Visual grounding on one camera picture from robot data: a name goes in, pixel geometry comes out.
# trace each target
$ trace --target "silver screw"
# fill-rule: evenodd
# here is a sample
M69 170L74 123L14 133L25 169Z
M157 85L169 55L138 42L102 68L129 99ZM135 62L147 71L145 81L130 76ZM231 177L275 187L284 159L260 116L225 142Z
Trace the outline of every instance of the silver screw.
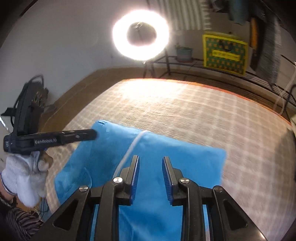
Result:
M185 178L185 177L182 177L182 178L180 178L180 182L182 182L183 184L188 184L189 183L189 179L188 178Z
M115 183L121 183L122 182L122 178L121 177L116 177L113 179L113 182Z
M83 186L81 186L80 188L79 188L79 191L80 192L86 192L87 190L88 190L88 186L85 186L85 185L83 185Z
M215 189L215 191L217 191L217 192L222 192L222 191L223 191L223 188L220 187L220 186L215 186L214 189Z

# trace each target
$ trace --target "bed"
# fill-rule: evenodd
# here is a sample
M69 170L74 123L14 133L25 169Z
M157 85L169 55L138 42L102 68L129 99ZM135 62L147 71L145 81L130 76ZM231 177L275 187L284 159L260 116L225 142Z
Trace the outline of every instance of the bed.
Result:
M269 241L296 218L292 127L272 110L218 88L176 80L123 80L89 103L65 128L87 129L99 119L200 145L223 148L222 186ZM51 212L59 207L54 177L78 143L50 148L46 182Z

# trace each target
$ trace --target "glowing ring light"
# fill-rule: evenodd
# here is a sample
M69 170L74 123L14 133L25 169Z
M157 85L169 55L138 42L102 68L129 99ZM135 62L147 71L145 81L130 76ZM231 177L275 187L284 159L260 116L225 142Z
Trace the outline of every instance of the glowing ring light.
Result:
M154 43L135 46L128 42L127 33L131 24L144 22L156 31ZM155 12L136 10L122 17L113 27L113 41L117 50L135 60L148 60L158 55L168 44L169 30L164 18Z

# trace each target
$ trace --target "yellow framed box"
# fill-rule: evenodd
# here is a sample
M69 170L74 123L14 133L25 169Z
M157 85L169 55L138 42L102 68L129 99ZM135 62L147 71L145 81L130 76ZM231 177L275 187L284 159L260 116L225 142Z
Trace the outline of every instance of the yellow framed box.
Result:
M248 62L248 43L226 36L202 36L204 67L244 75Z

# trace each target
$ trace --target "hand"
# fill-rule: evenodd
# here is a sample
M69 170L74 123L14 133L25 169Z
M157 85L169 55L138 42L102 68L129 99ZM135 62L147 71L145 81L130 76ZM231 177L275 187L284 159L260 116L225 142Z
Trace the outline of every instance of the hand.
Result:
M52 162L46 152L9 155L1 173L4 188L9 194L17 195L27 207L34 207L40 197L46 197L45 181Z

